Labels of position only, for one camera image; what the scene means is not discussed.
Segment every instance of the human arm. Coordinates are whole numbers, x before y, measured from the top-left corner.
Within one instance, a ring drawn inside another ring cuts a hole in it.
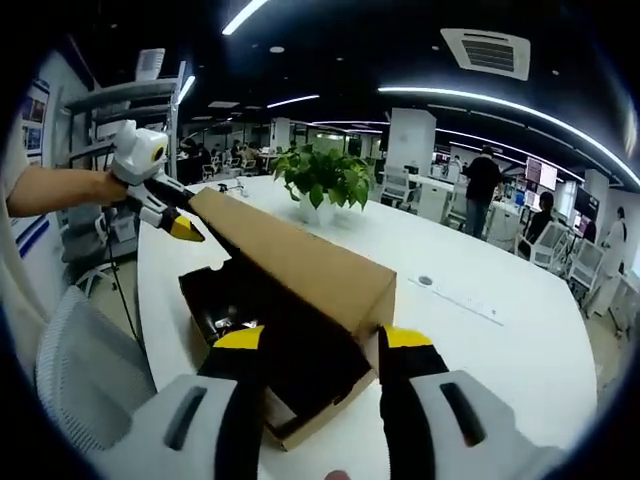
[[[7,210],[11,217],[31,217],[83,203],[110,205],[126,196],[109,172],[28,166],[7,197]]]

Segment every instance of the white sleeve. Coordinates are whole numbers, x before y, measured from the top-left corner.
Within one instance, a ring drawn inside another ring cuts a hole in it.
[[[29,166],[27,153],[22,144],[22,128],[18,119],[13,122],[0,162],[0,181],[2,181],[4,201],[11,195],[18,178]]]

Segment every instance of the ceiling light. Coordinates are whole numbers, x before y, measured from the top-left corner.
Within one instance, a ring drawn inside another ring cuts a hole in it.
[[[233,108],[238,105],[239,102],[223,102],[220,100],[216,100],[209,104],[209,108]]]
[[[244,21],[247,18],[249,18],[254,13],[256,13],[256,11],[262,5],[267,3],[267,1],[268,0],[251,0],[251,2],[249,2],[249,4],[246,7],[244,7],[242,10],[240,10],[240,13],[238,13],[238,15],[236,15],[236,17],[233,20],[231,20],[226,27],[224,27],[224,30],[222,30],[222,34],[231,35],[233,32],[235,32],[238,29],[240,25],[244,23]]]
[[[464,143],[458,143],[458,142],[449,142],[449,143],[451,145],[457,145],[457,146],[463,147],[463,148],[470,148],[471,150],[477,150],[477,151],[481,151],[482,150],[481,148],[472,147],[471,145],[465,145]],[[519,163],[520,165],[526,165],[526,163],[521,161],[521,160],[516,160],[515,158],[507,157],[506,155],[502,155],[501,153],[493,152],[493,154],[496,157],[504,158],[505,160],[509,160],[510,162],[513,162],[513,163]]]
[[[349,133],[376,133],[381,134],[382,130],[360,130],[359,128],[354,128],[352,130],[347,130]]]
[[[180,102],[182,102],[182,99],[189,92],[189,90],[191,89],[191,85],[193,85],[193,82],[195,81],[196,81],[195,75],[189,75],[189,78],[187,78],[187,81],[184,82],[184,85],[182,86],[182,90],[180,90],[180,93],[178,94],[178,101],[176,102],[176,105],[180,105]]]
[[[504,107],[513,108],[515,110],[519,110],[521,112],[528,113],[528,114],[533,115],[535,117],[542,118],[543,120],[546,120],[546,121],[548,121],[550,123],[553,123],[554,125],[556,125],[556,126],[558,126],[560,128],[563,128],[564,130],[567,130],[568,132],[573,133],[577,137],[580,137],[582,140],[584,140],[587,143],[593,145],[595,148],[597,148],[603,154],[605,154],[607,157],[609,157],[611,160],[613,160],[613,162],[615,162],[627,175],[629,175],[629,177],[631,177],[631,179],[635,182],[635,184],[637,186],[640,186],[640,178],[633,172],[633,170],[631,170],[631,168],[629,168],[627,166],[627,164],[625,164],[622,160],[620,160],[607,147],[605,147],[604,145],[602,145],[598,141],[594,140],[593,138],[591,138],[586,133],[578,130],[575,127],[572,127],[568,123],[565,123],[562,120],[559,120],[559,119],[557,119],[555,117],[552,117],[551,115],[547,115],[546,113],[539,112],[538,110],[534,110],[533,108],[525,107],[524,105],[520,105],[518,103],[509,102],[507,100],[502,100],[500,98],[490,97],[488,95],[480,95],[480,94],[477,94],[477,93],[470,93],[470,92],[460,92],[458,90],[447,90],[447,89],[444,89],[444,88],[382,87],[382,88],[379,88],[378,91],[381,92],[381,93],[385,93],[385,92],[391,92],[391,93],[393,93],[393,92],[432,93],[432,94],[439,94],[439,95],[450,95],[450,96],[455,96],[455,97],[470,98],[470,99],[473,99],[473,100],[480,100],[480,101],[487,102],[487,103],[493,103],[493,104],[496,104],[496,105],[502,105]]]
[[[367,120],[336,120],[326,122],[313,122],[314,125],[328,125],[331,123],[364,123],[369,125],[391,125],[389,122],[370,122]]]
[[[524,155],[527,155],[528,157],[537,158],[541,162],[546,163],[547,165],[551,165],[552,167],[555,167],[558,170],[566,173],[567,175],[571,175],[576,180],[579,180],[582,183],[584,183],[584,178],[579,177],[575,173],[567,170],[566,168],[563,168],[560,165],[556,165],[555,163],[550,162],[549,160],[545,160],[544,158],[539,157],[537,155],[534,155],[533,153],[529,153],[529,152],[527,152],[525,150],[520,150],[519,148],[512,147],[511,145],[505,145],[504,143],[496,142],[495,140],[489,140],[488,138],[476,137],[475,135],[469,135],[468,133],[454,132],[453,130],[444,130],[442,128],[436,128],[436,131],[443,132],[443,133],[451,133],[453,135],[461,135],[463,137],[474,138],[476,140],[480,140],[481,142],[489,142],[489,143],[493,143],[494,145],[499,145],[499,146],[504,147],[504,148],[510,148],[511,150],[515,150],[516,152],[520,152],[520,153],[522,153]]]
[[[314,98],[320,98],[320,95],[309,95],[307,97],[292,98],[291,100],[285,100],[284,102],[272,103],[267,105],[267,108],[279,107],[280,105],[286,105],[287,103],[302,102],[304,100],[313,100]]]

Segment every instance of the office chair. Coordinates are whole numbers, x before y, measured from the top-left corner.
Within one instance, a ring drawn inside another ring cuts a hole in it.
[[[456,183],[453,186],[443,224],[451,226],[452,221],[458,224],[458,230],[462,230],[464,222],[467,221],[467,185],[464,183]]]
[[[408,205],[412,192],[407,169],[388,165],[384,167],[380,203],[401,209],[403,205]]]
[[[202,166],[202,181],[207,182],[213,180],[213,176],[215,175],[215,169],[213,165],[203,165]]]
[[[514,251],[516,255],[520,258],[524,258],[525,260],[530,261],[534,265],[544,268],[545,270],[550,269],[554,262],[554,249],[558,242],[562,240],[562,236],[566,234],[566,227],[560,225],[556,222],[549,222],[544,227],[544,230],[535,241],[535,243],[531,243],[527,241],[522,235],[516,236]],[[531,249],[531,254],[529,258],[527,258],[518,248],[520,242],[523,242],[525,245],[528,245]]]
[[[123,438],[156,393],[140,347],[73,286],[44,332],[35,379],[47,415],[83,454]]]
[[[567,281],[575,281],[582,285],[587,293],[591,292],[603,259],[604,250],[589,241],[581,240],[578,253],[571,263]]]
[[[86,204],[70,208],[67,212],[68,224],[62,229],[62,261],[69,264],[74,282],[80,286],[86,282],[84,292],[89,295],[93,281],[102,278],[111,283],[115,290],[114,278],[105,270],[111,269],[107,255],[107,234],[105,218],[99,205]]]
[[[257,163],[255,160],[243,160],[241,168],[244,171],[244,173],[251,172],[255,170],[256,164]]]

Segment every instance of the white desk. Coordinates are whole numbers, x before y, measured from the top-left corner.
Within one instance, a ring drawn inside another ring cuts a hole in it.
[[[237,198],[302,225],[298,205],[281,184],[270,177],[243,183],[249,197]],[[219,268],[228,258],[191,218],[205,242],[176,240],[146,224],[140,229],[140,315],[158,389],[196,371],[178,276]],[[466,370],[514,409],[518,429],[533,442],[573,446],[596,409],[596,378],[582,317],[563,281],[484,242],[375,202],[364,212],[342,209],[324,229],[307,229],[397,271],[396,325],[431,337],[450,369]],[[421,274],[441,295],[475,304],[502,325],[409,280]],[[353,480],[388,479],[379,400],[376,383],[294,451],[263,445],[260,478],[321,479],[343,469]]]

